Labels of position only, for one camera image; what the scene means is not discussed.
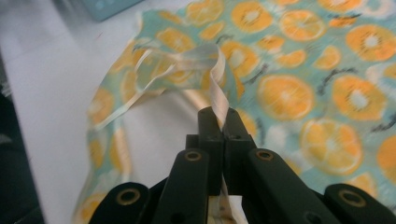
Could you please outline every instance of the cloth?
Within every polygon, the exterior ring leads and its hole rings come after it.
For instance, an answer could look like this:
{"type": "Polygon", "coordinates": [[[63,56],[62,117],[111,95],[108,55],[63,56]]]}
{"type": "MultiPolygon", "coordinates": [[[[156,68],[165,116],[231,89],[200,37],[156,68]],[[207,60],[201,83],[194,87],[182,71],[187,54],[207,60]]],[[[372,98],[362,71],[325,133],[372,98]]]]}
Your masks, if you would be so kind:
{"type": "Polygon", "coordinates": [[[90,106],[76,222],[109,191],[102,180],[130,180],[120,115],[145,92],[185,89],[209,90],[220,124],[236,108],[309,188],[348,183],[396,213],[396,2],[203,0],[147,11],[141,27],[90,106]]]}

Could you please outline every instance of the screw hole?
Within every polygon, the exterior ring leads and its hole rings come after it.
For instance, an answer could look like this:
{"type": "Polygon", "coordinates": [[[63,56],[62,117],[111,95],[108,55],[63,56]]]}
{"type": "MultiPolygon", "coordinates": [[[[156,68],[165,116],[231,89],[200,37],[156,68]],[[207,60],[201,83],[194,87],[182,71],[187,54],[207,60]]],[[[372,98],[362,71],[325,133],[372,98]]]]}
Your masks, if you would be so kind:
{"type": "Polygon", "coordinates": [[[355,207],[364,207],[366,205],[366,201],[359,194],[348,189],[341,189],[338,192],[338,196],[345,203],[355,207]]]}
{"type": "Polygon", "coordinates": [[[198,161],[202,158],[201,154],[196,151],[188,152],[185,157],[188,161],[198,161]]]}
{"type": "Polygon", "coordinates": [[[274,158],[274,155],[267,151],[258,151],[256,156],[262,161],[271,161],[274,158]]]}
{"type": "Polygon", "coordinates": [[[137,202],[140,198],[140,192],[137,189],[124,189],[117,195],[117,203],[120,205],[129,205],[137,202]]]}
{"type": "Polygon", "coordinates": [[[178,223],[183,223],[186,220],[186,218],[184,217],[184,215],[182,213],[174,213],[171,216],[171,222],[178,224],[178,223]]]}
{"type": "Polygon", "coordinates": [[[305,219],[308,221],[309,224],[321,224],[321,217],[313,212],[305,213],[305,219]]]}

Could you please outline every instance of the fabric bag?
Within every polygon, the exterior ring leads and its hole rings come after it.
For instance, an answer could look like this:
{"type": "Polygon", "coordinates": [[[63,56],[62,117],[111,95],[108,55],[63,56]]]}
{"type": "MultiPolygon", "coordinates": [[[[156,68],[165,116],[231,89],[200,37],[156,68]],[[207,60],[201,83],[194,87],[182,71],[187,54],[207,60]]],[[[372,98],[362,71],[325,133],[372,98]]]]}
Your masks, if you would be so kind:
{"type": "MultiPolygon", "coordinates": [[[[111,190],[106,176],[113,187],[133,181],[122,114],[164,90],[207,90],[220,126],[235,108],[258,147],[309,188],[348,183],[396,213],[395,29],[390,0],[203,0],[145,12],[89,108],[92,171],[75,223],[111,190]]],[[[208,223],[238,219],[216,210],[226,194],[211,202],[208,223]]]]}

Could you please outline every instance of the white surface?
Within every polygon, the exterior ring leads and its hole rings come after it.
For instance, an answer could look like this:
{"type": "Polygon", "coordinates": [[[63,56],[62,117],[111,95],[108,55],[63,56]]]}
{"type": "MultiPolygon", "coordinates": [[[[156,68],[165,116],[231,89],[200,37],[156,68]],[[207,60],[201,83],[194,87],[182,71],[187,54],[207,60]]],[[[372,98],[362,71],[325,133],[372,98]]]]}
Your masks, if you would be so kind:
{"type": "MultiPolygon", "coordinates": [[[[66,0],[0,0],[0,48],[47,223],[70,223],[88,174],[86,109],[107,69],[136,35],[136,12],[189,0],[147,0],[103,22],[66,0]]],[[[175,93],[127,113],[136,179],[169,174],[196,133],[196,111],[175,93]]]]}

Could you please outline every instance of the orange slice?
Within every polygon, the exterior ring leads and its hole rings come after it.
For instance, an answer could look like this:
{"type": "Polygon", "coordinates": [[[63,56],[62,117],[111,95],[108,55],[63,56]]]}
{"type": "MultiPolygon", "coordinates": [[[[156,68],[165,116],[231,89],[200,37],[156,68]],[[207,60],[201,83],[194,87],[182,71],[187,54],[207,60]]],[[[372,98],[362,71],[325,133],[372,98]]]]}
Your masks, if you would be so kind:
{"type": "Polygon", "coordinates": [[[259,57],[248,46],[237,41],[227,41],[221,46],[228,64],[238,77],[249,75],[259,63],[259,57]]]}
{"type": "Polygon", "coordinates": [[[204,0],[190,3],[186,8],[186,17],[192,24],[202,26],[215,21],[223,10],[224,3],[222,0],[204,0]]]}
{"type": "Polygon", "coordinates": [[[279,21],[280,30],[295,41],[310,41],[320,38],[326,31],[324,22],[309,10],[286,12],[279,21]]]}
{"type": "Polygon", "coordinates": [[[314,62],[314,66],[318,69],[330,70],[334,68],[341,61],[340,50],[330,45],[323,50],[320,57],[314,62]]]}
{"type": "Polygon", "coordinates": [[[303,155],[321,171],[350,175],[361,164],[361,141],[351,127],[331,119],[311,119],[301,132],[303,155]]]}
{"type": "Polygon", "coordinates": [[[293,68],[300,66],[303,62],[305,62],[306,53],[304,50],[299,49],[295,50],[292,53],[281,55],[276,59],[276,62],[282,65],[283,67],[293,68]]]}
{"type": "Polygon", "coordinates": [[[331,27],[337,27],[337,28],[345,28],[349,27],[353,24],[355,24],[356,20],[358,18],[354,17],[339,17],[339,18],[333,18],[329,21],[329,26],[331,27]]]}
{"type": "Polygon", "coordinates": [[[195,43],[188,35],[172,27],[160,31],[156,36],[166,47],[177,52],[195,48],[195,43]]]}
{"type": "Polygon", "coordinates": [[[257,45],[266,50],[280,49],[285,43],[285,39],[278,35],[266,35],[263,39],[257,42],[257,45]]]}
{"type": "Polygon", "coordinates": [[[376,154],[379,168],[387,179],[396,185],[396,135],[387,138],[376,154]]]}
{"type": "Polygon", "coordinates": [[[120,95],[124,103],[127,103],[136,93],[135,84],[136,75],[134,71],[125,74],[120,84],[120,95]]]}
{"type": "Polygon", "coordinates": [[[281,6],[292,5],[298,2],[299,0],[276,0],[276,3],[281,6]]]}
{"type": "Polygon", "coordinates": [[[246,33],[257,33],[267,28],[271,14],[259,2],[248,1],[236,4],[231,13],[233,24],[246,33]]]}
{"type": "Polygon", "coordinates": [[[182,19],[175,15],[174,13],[170,12],[170,11],[165,11],[165,10],[161,10],[158,13],[162,18],[168,20],[168,21],[172,21],[175,24],[181,24],[182,23],[182,19]]]}
{"type": "Polygon", "coordinates": [[[352,75],[334,81],[332,100],[343,115],[355,120],[381,119],[387,105],[387,98],[375,85],[352,75]]]}
{"type": "Polygon", "coordinates": [[[384,77],[396,78],[396,63],[392,63],[385,68],[384,77]]]}
{"type": "Polygon", "coordinates": [[[373,177],[369,173],[364,173],[362,175],[358,175],[348,181],[346,184],[355,186],[356,188],[362,189],[366,191],[366,193],[370,194],[372,197],[376,196],[376,183],[373,177]]]}
{"type": "Polygon", "coordinates": [[[126,143],[125,132],[118,129],[113,133],[110,142],[109,158],[114,167],[121,173],[131,172],[131,161],[126,143]]]}
{"type": "Polygon", "coordinates": [[[88,110],[93,124],[98,124],[105,120],[113,111],[113,106],[114,97],[111,92],[99,87],[88,110]]]}
{"type": "Polygon", "coordinates": [[[396,38],[390,30],[378,25],[361,25],[346,34],[346,44],[362,60],[378,62],[394,55],[396,38]]]}
{"type": "Polygon", "coordinates": [[[76,215],[76,223],[89,223],[100,202],[106,197],[103,193],[93,194],[82,204],[76,215]]]}
{"type": "Polygon", "coordinates": [[[330,11],[346,12],[358,7],[361,0],[318,0],[318,3],[330,11]]]}
{"type": "Polygon", "coordinates": [[[260,80],[257,98],[262,109],[279,120],[301,119],[314,104],[310,86],[292,75],[267,75],[260,80]]]}
{"type": "Polygon", "coordinates": [[[211,40],[224,28],[224,21],[219,21],[207,26],[200,34],[199,37],[204,40],[211,40]]]}

